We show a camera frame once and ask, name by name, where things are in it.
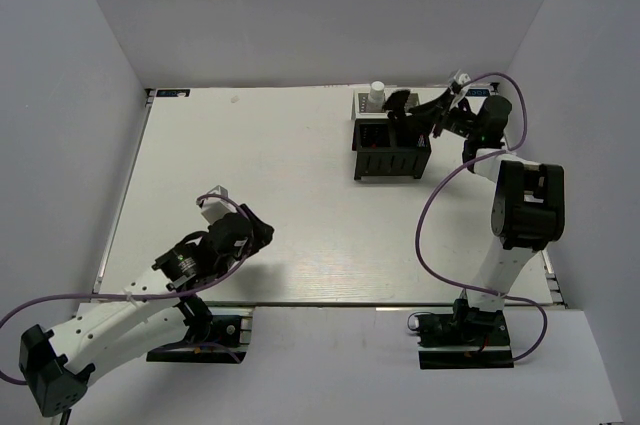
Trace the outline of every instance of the table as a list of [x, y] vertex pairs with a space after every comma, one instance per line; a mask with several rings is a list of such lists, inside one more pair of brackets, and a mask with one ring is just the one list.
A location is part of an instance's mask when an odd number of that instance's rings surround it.
[[[418, 88], [421, 101], [441, 89]], [[459, 290], [416, 261], [418, 215], [461, 162], [445, 133], [421, 180], [353, 180], [354, 88], [209, 88], [156, 97], [106, 263], [118, 292], [186, 234], [206, 228], [195, 198], [215, 185], [275, 227], [272, 244], [201, 294], [239, 304], [450, 304]], [[481, 99], [472, 98], [478, 109]], [[519, 113], [514, 106], [514, 113]], [[428, 263], [469, 281], [489, 246], [494, 184], [463, 173], [440, 194], [423, 232]], [[552, 303], [541, 256], [512, 293]]]
[[[129, 362], [98, 381], [70, 425], [563, 424], [620, 421], [583, 312], [549, 313], [514, 369], [420, 370], [409, 311], [258, 308], [241, 365]], [[505, 313], [516, 353], [535, 310]]]

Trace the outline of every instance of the white wall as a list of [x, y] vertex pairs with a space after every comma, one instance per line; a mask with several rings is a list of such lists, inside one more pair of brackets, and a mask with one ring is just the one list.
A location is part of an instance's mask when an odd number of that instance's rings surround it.
[[550, 252], [629, 424], [640, 424], [639, 24], [640, 0], [545, 0], [509, 69], [529, 103], [523, 155], [565, 167], [566, 230]]
[[[91, 291], [144, 91], [95, 0], [0, 0], [0, 313]], [[20, 333], [71, 304], [26, 311], [0, 332], [20, 376]], [[26, 387], [0, 383], [0, 422], [31, 424]]]
[[506, 70], [543, 0], [98, 0], [143, 85], [444, 80]]

